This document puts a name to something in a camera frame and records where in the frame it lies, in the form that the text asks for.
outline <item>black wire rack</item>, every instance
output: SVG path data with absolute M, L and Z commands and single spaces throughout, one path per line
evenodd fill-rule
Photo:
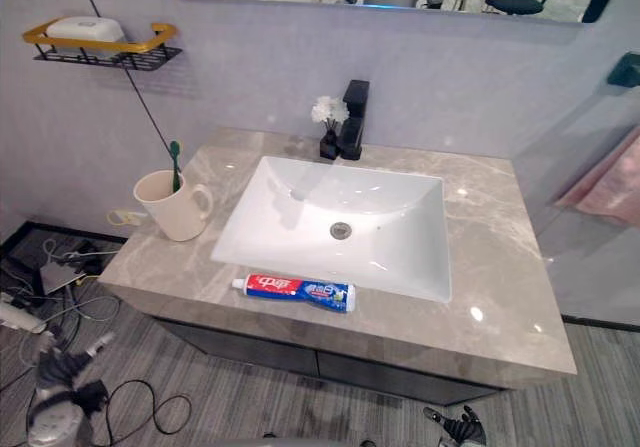
M 102 67 L 113 67 L 116 69 L 142 70 L 150 72 L 156 70 L 173 59 L 182 52 L 182 49 L 176 47 L 167 47 L 162 44 L 155 49 L 142 54 L 134 54 L 121 52 L 110 58 L 101 58 L 87 53 L 80 47 L 78 54 L 70 54 L 68 52 L 60 53 L 55 47 L 46 52 L 35 44 L 40 55 L 34 57 L 34 60 L 45 60 L 48 62 L 66 62 L 69 64 L 99 65 Z

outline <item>gold shelf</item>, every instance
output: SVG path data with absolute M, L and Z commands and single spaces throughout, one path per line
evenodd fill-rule
M 112 50 L 115 53 L 144 54 L 149 52 L 173 37 L 178 33 L 171 24 L 151 24 L 151 28 L 156 32 L 156 36 L 146 42 L 103 42 L 99 40 L 82 39 L 62 39 L 58 37 L 47 37 L 47 27 L 64 17 L 50 20 L 49 22 L 34 27 L 22 34 L 22 38 L 29 44 L 45 44 L 54 47 L 72 47 L 76 49 L 99 49 Z
M 59 17 L 50 20 L 22 34 L 23 40 L 29 44 L 34 44 L 38 52 L 40 52 L 40 55 L 34 57 L 34 60 L 153 71 L 182 52 L 181 49 L 165 45 L 165 42 L 178 32 L 178 29 L 171 24 L 151 24 L 151 28 L 156 35 L 146 42 L 104 42 L 47 36 L 47 27 L 63 18 Z M 40 47 L 40 44 L 50 45 L 51 49 L 45 52 Z M 57 47 L 78 49 L 78 53 L 60 53 L 56 49 Z M 113 56 L 105 59 L 88 53 L 95 50 L 112 51 Z

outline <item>bathroom vanity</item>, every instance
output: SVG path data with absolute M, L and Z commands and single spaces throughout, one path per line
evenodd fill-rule
M 373 145 L 336 160 L 442 179 L 452 289 L 442 303 L 359 288 L 339 314 L 246 297 L 232 280 L 264 270 L 210 259 L 264 156 L 322 162 L 317 139 L 217 130 L 183 170 L 213 192 L 205 231 L 173 242 L 146 221 L 100 281 L 212 355 L 442 405 L 576 373 L 509 161 Z

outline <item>small black vase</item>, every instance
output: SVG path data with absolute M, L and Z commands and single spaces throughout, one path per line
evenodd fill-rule
M 335 130 L 330 129 L 324 134 L 324 137 L 320 141 L 320 157 L 325 159 L 335 160 L 340 154 L 338 148 L 338 135 Z

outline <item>green toothbrush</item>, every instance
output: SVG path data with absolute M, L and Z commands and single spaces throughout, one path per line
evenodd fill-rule
M 173 191 L 177 192 L 180 189 L 180 176 L 178 175 L 178 155 L 180 155 L 180 144 L 172 140 L 169 144 L 169 153 L 173 159 Z

